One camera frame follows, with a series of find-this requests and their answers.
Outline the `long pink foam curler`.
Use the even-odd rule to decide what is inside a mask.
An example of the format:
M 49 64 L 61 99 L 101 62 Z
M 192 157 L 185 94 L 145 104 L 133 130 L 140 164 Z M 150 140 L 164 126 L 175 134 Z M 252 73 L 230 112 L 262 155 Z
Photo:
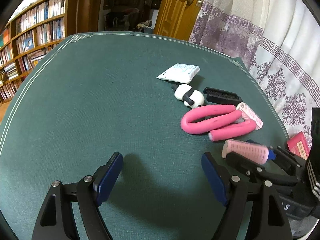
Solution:
M 252 119 L 237 123 L 241 117 L 242 112 L 234 105 L 206 105 L 185 113 L 181 129 L 193 135 L 208 133 L 211 141 L 227 140 L 256 129 L 257 123 Z

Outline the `wooden bookshelf with books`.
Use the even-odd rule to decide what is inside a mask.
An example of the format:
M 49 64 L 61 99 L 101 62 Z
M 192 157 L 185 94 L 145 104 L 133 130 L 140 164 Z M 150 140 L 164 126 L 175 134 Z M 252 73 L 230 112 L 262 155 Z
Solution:
M 39 0 L 1 33 L 1 102 L 12 100 L 22 81 L 67 36 L 76 33 L 78 0 Z

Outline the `white purple patterned curtain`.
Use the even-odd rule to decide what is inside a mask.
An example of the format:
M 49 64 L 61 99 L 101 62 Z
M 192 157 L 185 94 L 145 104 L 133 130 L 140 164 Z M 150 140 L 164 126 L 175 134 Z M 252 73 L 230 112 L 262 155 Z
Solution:
M 191 43 L 239 57 L 289 136 L 312 142 L 319 106 L 319 25 L 301 0 L 203 0 Z

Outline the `large pink hair roller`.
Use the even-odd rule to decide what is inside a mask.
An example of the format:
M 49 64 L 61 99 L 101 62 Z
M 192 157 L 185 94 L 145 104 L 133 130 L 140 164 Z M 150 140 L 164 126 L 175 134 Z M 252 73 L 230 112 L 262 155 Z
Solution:
M 266 146 L 244 142 L 239 140 L 228 139 L 222 148 L 222 157 L 226 158 L 227 154 L 234 152 L 243 157 L 263 165 L 268 160 L 269 150 Z

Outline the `green table mat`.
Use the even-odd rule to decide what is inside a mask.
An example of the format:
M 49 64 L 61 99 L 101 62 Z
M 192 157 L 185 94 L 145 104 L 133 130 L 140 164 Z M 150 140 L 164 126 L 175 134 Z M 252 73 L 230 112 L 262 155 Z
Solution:
M 247 138 L 284 145 L 286 128 L 240 59 L 135 33 L 73 35 L 22 82 L 1 122 L 1 211 L 31 239 L 51 183 L 93 174 L 114 152 L 123 170 L 100 212 L 114 239 L 211 239 L 224 207 L 201 168 L 221 143 L 182 131 L 188 108 L 159 74 L 200 67 L 191 85 L 238 94 L 262 119 Z

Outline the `white tissue packet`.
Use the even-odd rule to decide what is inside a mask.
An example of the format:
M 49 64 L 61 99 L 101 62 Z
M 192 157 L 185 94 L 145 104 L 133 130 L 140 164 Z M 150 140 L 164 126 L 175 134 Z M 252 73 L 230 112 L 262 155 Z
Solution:
M 177 63 L 157 76 L 157 79 L 189 84 L 199 71 L 199 66 Z

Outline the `panda figurine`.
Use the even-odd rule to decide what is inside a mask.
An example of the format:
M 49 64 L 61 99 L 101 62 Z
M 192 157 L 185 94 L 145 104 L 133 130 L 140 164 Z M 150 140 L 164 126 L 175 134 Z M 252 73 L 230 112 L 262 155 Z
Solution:
M 184 103 L 185 106 L 195 109 L 204 105 L 204 96 L 199 90 L 193 89 L 188 84 L 173 84 L 174 97 Z

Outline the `wooden door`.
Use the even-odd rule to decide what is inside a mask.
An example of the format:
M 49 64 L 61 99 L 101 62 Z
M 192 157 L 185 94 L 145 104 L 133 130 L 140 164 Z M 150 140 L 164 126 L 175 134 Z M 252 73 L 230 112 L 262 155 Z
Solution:
M 156 35 L 188 41 L 203 0 L 162 0 L 156 20 Z

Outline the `red booklet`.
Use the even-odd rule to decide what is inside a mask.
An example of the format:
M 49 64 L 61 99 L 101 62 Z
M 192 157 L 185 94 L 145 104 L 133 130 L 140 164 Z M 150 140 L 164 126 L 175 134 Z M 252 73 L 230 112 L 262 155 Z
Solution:
M 302 131 L 287 141 L 287 146 L 290 152 L 307 160 L 309 157 L 309 147 L 305 135 Z

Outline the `black comb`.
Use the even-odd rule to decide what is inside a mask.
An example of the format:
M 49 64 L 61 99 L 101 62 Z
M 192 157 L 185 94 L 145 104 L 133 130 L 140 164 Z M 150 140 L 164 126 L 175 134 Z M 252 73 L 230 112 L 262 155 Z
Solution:
M 203 90 L 204 95 L 208 102 L 220 105 L 235 105 L 242 103 L 243 100 L 236 93 L 220 90 L 216 88 L 206 87 Z

